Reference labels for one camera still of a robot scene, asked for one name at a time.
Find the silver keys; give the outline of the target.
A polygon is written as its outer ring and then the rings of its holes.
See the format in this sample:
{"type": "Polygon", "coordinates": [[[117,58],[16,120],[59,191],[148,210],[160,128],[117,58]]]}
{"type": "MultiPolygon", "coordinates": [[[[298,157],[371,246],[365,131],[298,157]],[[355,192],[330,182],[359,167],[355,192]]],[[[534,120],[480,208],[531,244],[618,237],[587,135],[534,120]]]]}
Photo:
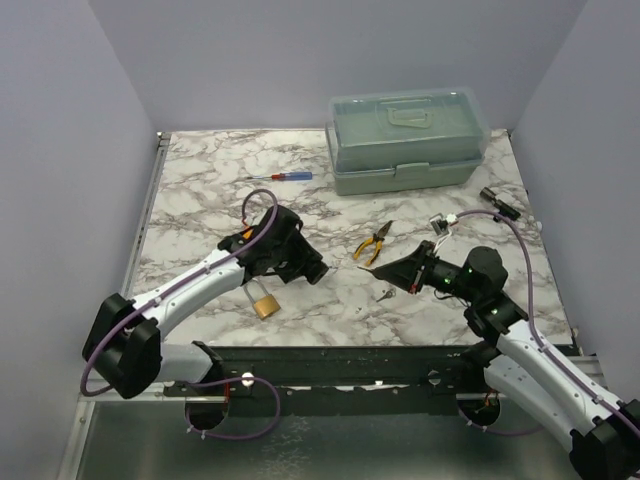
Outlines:
{"type": "Polygon", "coordinates": [[[389,289],[387,291],[384,292],[384,294],[377,299],[377,302],[381,302],[387,299],[391,299],[394,298],[396,296],[396,290],[395,289],[389,289]]]}

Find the black padlock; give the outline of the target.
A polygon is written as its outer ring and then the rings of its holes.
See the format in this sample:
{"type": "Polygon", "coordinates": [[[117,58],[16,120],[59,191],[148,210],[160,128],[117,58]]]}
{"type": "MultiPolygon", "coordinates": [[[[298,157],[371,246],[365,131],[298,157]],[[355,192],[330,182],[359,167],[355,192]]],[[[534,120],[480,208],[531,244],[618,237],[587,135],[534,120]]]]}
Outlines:
{"type": "Polygon", "coordinates": [[[305,265],[304,277],[310,285],[317,284],[328,272],[329,267],[322,261],[309,261],[305,265]]]}

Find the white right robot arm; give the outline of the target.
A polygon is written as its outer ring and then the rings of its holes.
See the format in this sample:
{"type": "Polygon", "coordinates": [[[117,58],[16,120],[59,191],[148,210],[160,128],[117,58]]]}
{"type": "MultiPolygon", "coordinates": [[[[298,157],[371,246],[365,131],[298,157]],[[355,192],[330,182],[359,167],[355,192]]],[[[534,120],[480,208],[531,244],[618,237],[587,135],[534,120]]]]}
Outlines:
{"type": "Polygon", "coordinates": [[[539,422],[568,452],[583,479],[626,479],[639,471],[639,403],[623,402],[565,357],[503,290],[499,253],[473,248],[462,266],[424,241],[410,255],[372,269],[410,294],[425,286],[467,303],[464,317],[480,343],[460,367],[469,390],[490,387],[539,422]]]}

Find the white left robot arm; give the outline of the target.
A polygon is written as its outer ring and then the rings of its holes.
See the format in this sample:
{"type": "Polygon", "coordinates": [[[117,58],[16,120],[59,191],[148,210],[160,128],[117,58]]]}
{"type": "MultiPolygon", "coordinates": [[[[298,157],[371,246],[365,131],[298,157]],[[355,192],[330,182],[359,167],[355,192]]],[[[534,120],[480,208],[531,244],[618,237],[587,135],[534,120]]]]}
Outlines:
{"type": "Polygon", "coordinates": [[[222,380],[220,360],[201,342],[171,345],[165,339],[206,304],[255,278],[277,276],[318,283],[328,267],[301,233],[293,211],[271,207],[257,225],[223,238],[190,270],[164,285],[127,299],[113,294],[98,310],[82,357],[122,398],[131,399],[155,382],[187,383],[201,395],[222,380]]]}

